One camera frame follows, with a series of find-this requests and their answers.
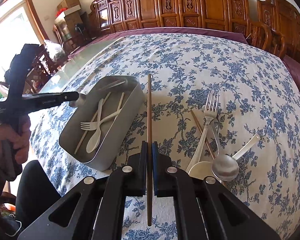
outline glass tabletop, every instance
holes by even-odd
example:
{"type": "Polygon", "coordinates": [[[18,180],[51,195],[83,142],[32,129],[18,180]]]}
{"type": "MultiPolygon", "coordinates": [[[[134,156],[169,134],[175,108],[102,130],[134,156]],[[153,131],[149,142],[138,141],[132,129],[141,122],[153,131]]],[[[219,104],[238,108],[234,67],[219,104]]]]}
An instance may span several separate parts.
{"type": "Polygon", "coordinates": [[[61,92],[67,82],[96,54],[98,54],[105,47],[113,43],[114,40],[99,41],[95,44],[87,46],[84,50],[79,52],[76,56],[68,61],[61,70],[59,70],[44,87],[40,93],[58,93],[61,92]]]}

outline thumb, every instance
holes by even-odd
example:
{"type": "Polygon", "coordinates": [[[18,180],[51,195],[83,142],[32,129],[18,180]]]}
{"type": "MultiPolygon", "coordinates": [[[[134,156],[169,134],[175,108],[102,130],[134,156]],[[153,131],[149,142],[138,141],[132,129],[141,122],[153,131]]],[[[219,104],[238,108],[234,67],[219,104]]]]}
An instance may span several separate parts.
{"type": "Polygon", "coordinates": [[[0,123],[0,141],[9,140],[12,143],[18,142],[21,136],[12,129],[12,127],[5,123],[0,123]]]}

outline wooden chopstick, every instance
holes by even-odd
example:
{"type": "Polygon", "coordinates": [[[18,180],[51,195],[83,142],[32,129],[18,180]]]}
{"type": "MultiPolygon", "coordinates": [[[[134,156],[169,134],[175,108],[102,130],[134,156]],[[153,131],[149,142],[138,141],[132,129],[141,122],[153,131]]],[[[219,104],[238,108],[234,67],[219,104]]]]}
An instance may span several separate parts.
{"type": "Polygon", "coordinates": [[[151,112],[151,74],[148,75],[148,113],[147,113],[147,220],[152,225],[152,112],[151,112]]]}
{"type": "MultiPolygon", "coordinates": [[[[106,98],[103,100],[103,105],[105,104],[105,102],[106,102],[106,100],[108,99],[108,97],[109,97],[110,94],[111,94],[111,92],[109,92],[109,93],[107,94],[106,98]]],[[[96,111],[96,113],[94,114],[94,116],[92,117],[92,119],[91,119],[90,122],[93,122],[93,121],[95,120],[95,118],[97,117],[97,115],[98,115],[98,110],[96,111]]],[[[76,149],[75,149],[75,151],[74,151],[74,154],[76,154],[77,151],[79,150],[79,148],[80,148],[80,146],[81,146],[81,144],[82,144],[82,142],[83,142],[83,139],[85,138],[85,136],[87,135],[87,133],[88,133],[87,130],[84,131],[84,133],[83,133],[83,135],[82,135],[82,137],[81,137],[81,139],[80,139],[80,141],[79,141],[79,143],[78,143],[78,145],[77,145],[77,147],[76,147],[76,149]]]]}
{"type": "MultiPolygon", "coordinates": [[[[192,116],[193,116],[193,119],[194,119],[194,121],[195,121],[197,127],[199,128],[200,132],[202,133],[202,132],[203,132],[203,129],[202,129],[202,127],[201,127],[201,125],[200,125],[200,123],[199,123],[197,117],[195,116],[194,112],[192,111],[192,109],[190,110],[190,112],[191,112],[191,114],[192,114],[192,116]]],[[[210,154],[211,154],[211,156],[212,156],[212,159],[215,159],[216,156],[214,155],[213,149],[211,148],[210,143],[209,143],[209,141],[208,141],[207,138],[206,138],[205,142],[206,142],[207,147],[208,147],[208,150],[209,150],[209,152],[210,152],[210,154]]],[[[221,181],[221,184],[222,184],[223,186],[225,186],[226,188],[228,188],[227,185],[226,185],[226,183],[225,183],[223,180],[221,181]]]]}

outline hand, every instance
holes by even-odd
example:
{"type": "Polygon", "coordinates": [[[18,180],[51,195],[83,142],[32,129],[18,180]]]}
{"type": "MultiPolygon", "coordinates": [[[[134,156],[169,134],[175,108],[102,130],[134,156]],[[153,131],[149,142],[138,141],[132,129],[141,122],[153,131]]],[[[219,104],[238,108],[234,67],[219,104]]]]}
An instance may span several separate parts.
{"type": "Polygon", "coordinates": [[[8,124],[0,123],[0,159],[2,157],[2,141],[9,140],[13,144],[14,149],[19,149],[15,155],[18,164],[25,163],[28,160],[30,147],[30,118],[28,115],[20,117],[19,125],[21,125],[21,136],[16,133],[8,124]]]}

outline wooden door frame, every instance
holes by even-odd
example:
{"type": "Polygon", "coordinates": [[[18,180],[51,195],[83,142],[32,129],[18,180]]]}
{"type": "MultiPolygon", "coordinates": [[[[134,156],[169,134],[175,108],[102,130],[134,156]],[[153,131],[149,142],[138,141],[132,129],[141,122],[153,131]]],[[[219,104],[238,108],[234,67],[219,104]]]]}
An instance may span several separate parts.
{"type": "Polygon", "coordinates": [[[26,4],[28,5],[28,8],[30,10],[30,16],[32,18],[32,20],[35,23],[35,27],[37,28],[37,32],[39,33],[39,35],[41,36],[42,40],[49,40],[49,37],[46,33],[46,31],[44,30],[42,23],[38,17],[38,14],[34,8],[33,2],[32,0],[25,0],[26,4]]]}

